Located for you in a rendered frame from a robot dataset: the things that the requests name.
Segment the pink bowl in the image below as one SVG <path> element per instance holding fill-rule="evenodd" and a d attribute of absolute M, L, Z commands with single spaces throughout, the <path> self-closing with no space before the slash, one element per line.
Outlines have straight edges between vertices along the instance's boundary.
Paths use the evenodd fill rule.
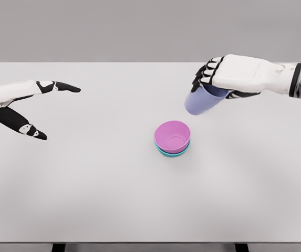
<path fill-rule="evenodd" d="M 164 152 L 177 154 L 190 143 L 190 128 L 183 122 L 173 120 L 162 123 L 154 133 L 156 145 Z"/>

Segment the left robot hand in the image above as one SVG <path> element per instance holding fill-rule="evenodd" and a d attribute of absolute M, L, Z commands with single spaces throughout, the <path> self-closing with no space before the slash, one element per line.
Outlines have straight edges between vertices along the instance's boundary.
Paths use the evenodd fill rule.
<path fill-rule="evenodd" d="M 81 92 L 81 89 L 64 82 L 48 81 L 20 81 L 0 85 L 0 123 L 9 129 L 23 135 L 40 140 L 47 140 L 47 135 L 39 131 L 24 116 L 10 108 L 10 104 L 18 100 L 31 98 L 52 91 Z"/>

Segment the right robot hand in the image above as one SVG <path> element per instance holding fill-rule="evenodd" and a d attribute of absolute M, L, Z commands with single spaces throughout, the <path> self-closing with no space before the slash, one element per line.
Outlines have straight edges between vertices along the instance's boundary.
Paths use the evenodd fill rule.
<path fill-rule="evenodd" d="M 265 88 L 264 76 L 270 62 L 264 59 L 228 54 L 211 58 L 195 74 L 191 92 L 199 87 L 227 90 L 227 99 L 256 96 Z"/>

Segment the lavender cup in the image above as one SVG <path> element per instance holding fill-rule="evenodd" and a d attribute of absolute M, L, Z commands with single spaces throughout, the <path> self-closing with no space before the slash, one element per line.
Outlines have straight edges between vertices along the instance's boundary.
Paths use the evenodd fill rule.
<path fill-rule="evenodd" d="M 216 106 L 229 93 L 229 90 L 214 86 L 198 87 L 187 95 L 184 106 L 188 113 L 199 115 Z"/>

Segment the teal bowl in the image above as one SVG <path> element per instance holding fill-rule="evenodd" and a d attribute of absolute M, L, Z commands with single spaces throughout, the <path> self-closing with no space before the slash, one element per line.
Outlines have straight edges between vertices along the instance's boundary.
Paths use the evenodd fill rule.
<path fill-rule="evenodd" d="M 169 157 L 169 158 L 175 158 L 175 157 L 178 157 L 178 156 L 184 154 L 184 153 L 189 149 L 190 144 L 191 144 L 191 141 L 189 141 L 187 147 L 186 147 L 183 151 L 181 151 L 181 152 L 179 152 L 179 153 L 168 153 L 168 152 L 165 152 L 165 151 L 163 151 L 156 143 L 154 143 L 154 144 L 155 144 L 155 147 L 157 148 L 157 150 L 158 150 L 162 155 L 164 155 L 164 156 L 166 156 L 166 157 Z"/>

